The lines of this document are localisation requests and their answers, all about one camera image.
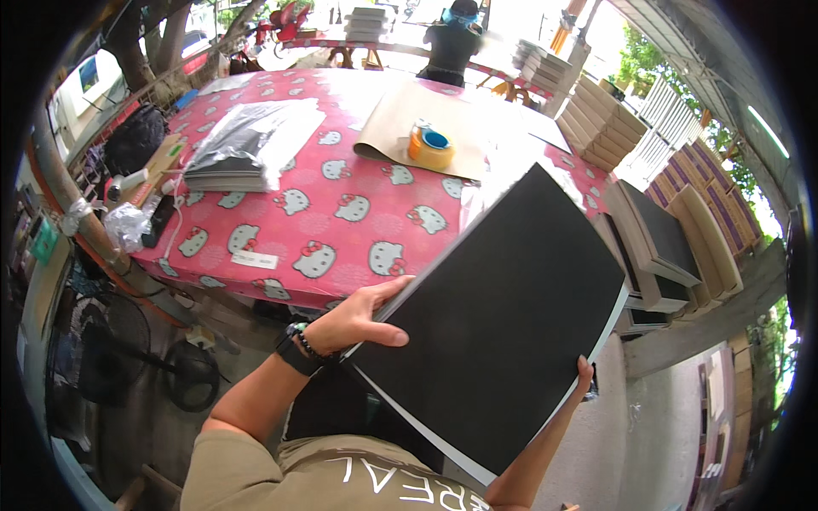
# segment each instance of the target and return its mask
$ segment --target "black backpack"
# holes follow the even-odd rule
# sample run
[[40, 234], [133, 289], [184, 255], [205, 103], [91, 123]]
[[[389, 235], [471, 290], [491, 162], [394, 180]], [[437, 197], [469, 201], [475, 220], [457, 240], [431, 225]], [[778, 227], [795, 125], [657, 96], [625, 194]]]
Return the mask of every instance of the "black backpack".
[[144, 103], [116, 127], [105, 144], [105, 165], [111, 176], [127, 176], [148, 163], [169, 132], [162, 110]]

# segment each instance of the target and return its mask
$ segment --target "person wearing cap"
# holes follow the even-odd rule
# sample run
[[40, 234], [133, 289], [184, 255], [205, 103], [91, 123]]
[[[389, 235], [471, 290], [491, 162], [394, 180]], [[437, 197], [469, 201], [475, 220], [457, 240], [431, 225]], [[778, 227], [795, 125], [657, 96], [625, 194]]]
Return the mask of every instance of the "person wearing cap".
[[432, 54], [417, 77], [463, 87], [465, 67], [480, 49], [483, 30], [475, 24], [477, 18], [474, 0], [455, 0], [444, 10], [441, 21], [430, 26], [423, 36], [424, 43], [432, 44]]

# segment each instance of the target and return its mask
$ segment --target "white gate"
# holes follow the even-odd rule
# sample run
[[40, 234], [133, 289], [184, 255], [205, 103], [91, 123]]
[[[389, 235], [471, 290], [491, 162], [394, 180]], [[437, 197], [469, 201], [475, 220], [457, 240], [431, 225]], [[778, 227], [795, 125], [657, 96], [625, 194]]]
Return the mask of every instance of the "white gate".
[[693, 110], [661, 78], [650, 88], [639, 115], [649, 129], [614, 172], [644, 190], [667, 165], [667, 159], [704, 128]]

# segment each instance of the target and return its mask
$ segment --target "green label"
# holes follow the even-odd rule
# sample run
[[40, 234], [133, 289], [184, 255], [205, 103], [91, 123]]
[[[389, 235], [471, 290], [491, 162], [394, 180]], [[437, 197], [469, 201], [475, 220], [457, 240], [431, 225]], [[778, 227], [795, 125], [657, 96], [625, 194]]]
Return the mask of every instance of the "green label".
[[175, 145], [175, 146], [173, 146], [173, 147], [171, 148], [171, 150], [168, 152], [168, 156], [176, 156], [176, 155], [178, 155], [178, 154], [179, 154], [179, 151], [180, 151], [180, 150], [182, 150], [182, 148], [183, 148], [184, 146], [185, 146], [184, 144], [176, 144], [176, 145]]

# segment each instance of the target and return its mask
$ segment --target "metal roof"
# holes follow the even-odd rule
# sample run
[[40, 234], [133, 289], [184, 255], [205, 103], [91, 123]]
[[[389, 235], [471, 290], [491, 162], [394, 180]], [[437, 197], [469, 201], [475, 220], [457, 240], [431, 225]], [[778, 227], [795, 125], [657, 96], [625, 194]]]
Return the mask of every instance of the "metal roof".
[[712, 116], [731, 131], [738, 128], [749, 148], [741, 147], [785, 229], [786, 212], [799, 202], [793, 163], [785, 158], [761, 124], [748, 112], [751, 105], [773, 131], [792, 147], [752, 57], [710, 7], [707, 0], [609, 0], [635, 25], [682, 75]]

